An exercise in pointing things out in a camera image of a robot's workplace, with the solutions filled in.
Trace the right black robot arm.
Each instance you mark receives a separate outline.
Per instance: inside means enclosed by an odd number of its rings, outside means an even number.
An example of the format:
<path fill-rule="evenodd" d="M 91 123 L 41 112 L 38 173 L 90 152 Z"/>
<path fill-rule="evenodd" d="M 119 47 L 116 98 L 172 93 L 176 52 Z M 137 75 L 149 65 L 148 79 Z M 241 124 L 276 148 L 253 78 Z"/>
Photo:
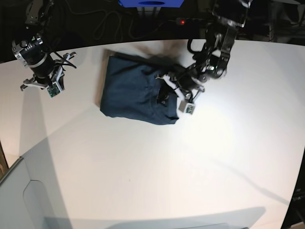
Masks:
<path fill-rule="evenodd" d="M 64 66 L 76 68 L 70 62 L 76 53 L 58 54 L 44 36 L 54 4 L 53 0 L 30 1 L 26 9 L 24 33 L 12 41 L 11 48 L 15 58 L 33 72 L 30 79 L 23 81 L 20 90 L 28 87 L 45 89 L 50 98 L 65 90 Z"/>

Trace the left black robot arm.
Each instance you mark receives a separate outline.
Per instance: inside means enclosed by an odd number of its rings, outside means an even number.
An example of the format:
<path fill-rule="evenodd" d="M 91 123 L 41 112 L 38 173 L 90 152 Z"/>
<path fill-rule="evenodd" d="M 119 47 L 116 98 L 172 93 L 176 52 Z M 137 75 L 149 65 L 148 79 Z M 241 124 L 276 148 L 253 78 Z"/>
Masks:
<path fill-rule="evenodd" d="M 173 92 L 182 99 L 194 89 L 201 92 L 208 79 L 219 79 L 226 73 L 238 30 L 245 26 L 251 3 L 250 0 L 213 1 L 214 20 L 207 24 L 202 49 L 195 51 L 191 48 L 193 41 L 189 39 L 187 42 L 194 63 L 188 67 L 171 65 L 156 76 L 173 83 L 173 87 L 163 83 L 157 97 L 159 103 L 164 104 Z"/>

